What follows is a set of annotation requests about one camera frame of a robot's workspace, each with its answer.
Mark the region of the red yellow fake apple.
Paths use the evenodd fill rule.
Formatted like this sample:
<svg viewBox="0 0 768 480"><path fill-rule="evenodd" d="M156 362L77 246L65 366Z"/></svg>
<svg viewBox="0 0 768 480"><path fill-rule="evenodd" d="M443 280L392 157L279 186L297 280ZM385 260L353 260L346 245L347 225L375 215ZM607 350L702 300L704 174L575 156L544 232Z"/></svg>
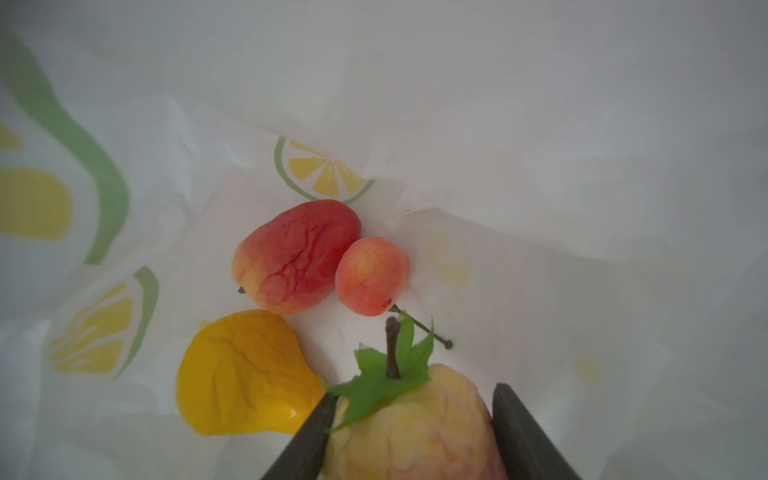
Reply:
<svg viewBox="0 0 768 480"><path fill-rule="evenodd" d="M476 385L433 363L437 335L395 310L387 350L360 347L360 370L337 397L322 474L327 479L504 479L492 417Z"/></svg>

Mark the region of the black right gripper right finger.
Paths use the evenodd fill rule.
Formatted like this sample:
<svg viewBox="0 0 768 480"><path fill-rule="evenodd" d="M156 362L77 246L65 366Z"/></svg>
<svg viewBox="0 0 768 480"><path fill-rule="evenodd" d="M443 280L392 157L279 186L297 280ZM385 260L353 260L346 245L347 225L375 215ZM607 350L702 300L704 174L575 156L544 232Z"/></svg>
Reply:
<svg viewBox="0 0 768 480"><path fill-rule="evenodd" d="M509 480L580 480L508 384L494 388L492 425Z"/></svg>

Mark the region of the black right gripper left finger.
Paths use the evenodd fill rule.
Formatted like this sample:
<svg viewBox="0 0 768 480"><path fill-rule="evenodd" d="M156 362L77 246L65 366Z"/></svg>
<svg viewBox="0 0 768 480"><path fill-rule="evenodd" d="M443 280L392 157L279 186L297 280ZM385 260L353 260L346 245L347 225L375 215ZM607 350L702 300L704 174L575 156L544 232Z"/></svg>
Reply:
<svg viewBox="0 0 768 480"><path fill-rule="evenodd" d="M262 480L316 480L323 468L338 397L326 393Z"/></svg>

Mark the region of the white plastic bag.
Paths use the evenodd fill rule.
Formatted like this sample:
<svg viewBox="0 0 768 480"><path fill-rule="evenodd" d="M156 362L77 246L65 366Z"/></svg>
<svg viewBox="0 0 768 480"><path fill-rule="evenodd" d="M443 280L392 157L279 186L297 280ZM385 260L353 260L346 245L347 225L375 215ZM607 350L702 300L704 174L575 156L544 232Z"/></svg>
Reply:
<svg viewBox="0 0 768 480"><path fill-rule="evenodd" d="M406 250L401 306L585 479L767 475L763 1L5 1L5 479L259 478L197 435L193 336L310 197Z"/></svg>

